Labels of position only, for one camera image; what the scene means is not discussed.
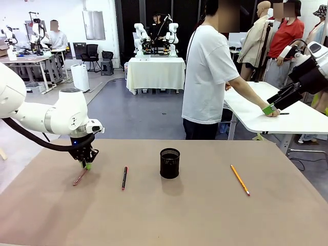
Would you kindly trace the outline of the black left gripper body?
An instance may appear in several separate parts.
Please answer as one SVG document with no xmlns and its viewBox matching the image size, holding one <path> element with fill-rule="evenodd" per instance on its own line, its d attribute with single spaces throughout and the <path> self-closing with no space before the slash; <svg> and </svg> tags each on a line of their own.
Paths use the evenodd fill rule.
<svg viewBox="0 0 328 246">
<path fill-rule="evenodd" d="M 73 146 L 82 146 L 69 151 L 69 154 L 80 163 L 92 163 L 99 153 L 99 150 L 93 148 L 91 145 L 94 138 L 70 138 L 70 140 Z"/>
</svg>

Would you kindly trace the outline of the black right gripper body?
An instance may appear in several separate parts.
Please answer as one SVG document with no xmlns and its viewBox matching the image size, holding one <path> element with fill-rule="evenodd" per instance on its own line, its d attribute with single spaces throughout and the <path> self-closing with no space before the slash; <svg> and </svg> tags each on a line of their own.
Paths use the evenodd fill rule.
<svg viewBox="0 0 328 246">
<path fill-rule="evenodd" d="M 327 88 L 326 74 L 309 55 L 299 57 L 299 63 L 295 65 L 289 77 L 293 81 L 291 90 L 293 93 L 316 94 Z"/>
</svg>

